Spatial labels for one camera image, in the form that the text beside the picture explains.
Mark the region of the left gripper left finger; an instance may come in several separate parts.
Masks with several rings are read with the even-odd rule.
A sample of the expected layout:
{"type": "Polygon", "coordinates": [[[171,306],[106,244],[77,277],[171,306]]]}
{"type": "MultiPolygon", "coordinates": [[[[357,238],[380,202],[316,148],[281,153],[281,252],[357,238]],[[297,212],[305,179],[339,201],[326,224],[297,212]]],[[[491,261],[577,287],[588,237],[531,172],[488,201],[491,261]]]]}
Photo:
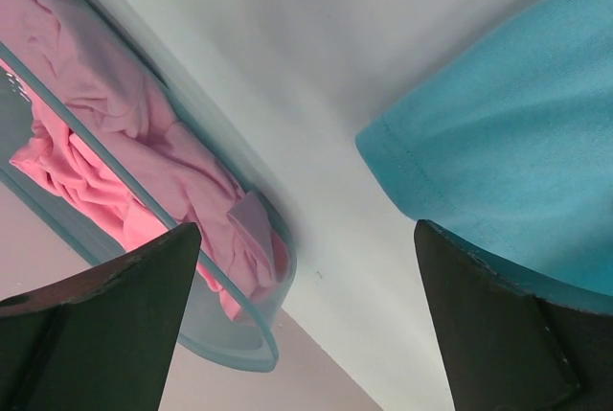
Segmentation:
{"type": "Polygon", "coordinates": [[[156,410],[193,284],[193,223],[1,303],[4,410],[156,410]]]}

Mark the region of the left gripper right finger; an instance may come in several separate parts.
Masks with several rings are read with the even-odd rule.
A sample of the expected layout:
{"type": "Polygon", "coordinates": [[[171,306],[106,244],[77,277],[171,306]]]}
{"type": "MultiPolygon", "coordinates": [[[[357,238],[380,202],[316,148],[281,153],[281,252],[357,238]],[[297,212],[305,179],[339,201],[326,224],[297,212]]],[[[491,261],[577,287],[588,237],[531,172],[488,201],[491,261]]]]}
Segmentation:
{"type": "Polygon", "coordinates": [[[612,298],[421,220],[427,304],[457,410],[609,410],[612,298]]]}

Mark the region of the teal t shirt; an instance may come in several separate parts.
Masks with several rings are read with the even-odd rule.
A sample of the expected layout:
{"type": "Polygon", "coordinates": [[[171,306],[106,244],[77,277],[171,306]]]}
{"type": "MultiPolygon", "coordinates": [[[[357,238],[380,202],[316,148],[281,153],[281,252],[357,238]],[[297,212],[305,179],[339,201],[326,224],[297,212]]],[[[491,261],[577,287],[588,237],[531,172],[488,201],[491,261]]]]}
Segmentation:
{"type": "Polygon", "coordinates": [[[612,291],[612,0],[540,0],[355,139],[411,219],[612,291]]]}

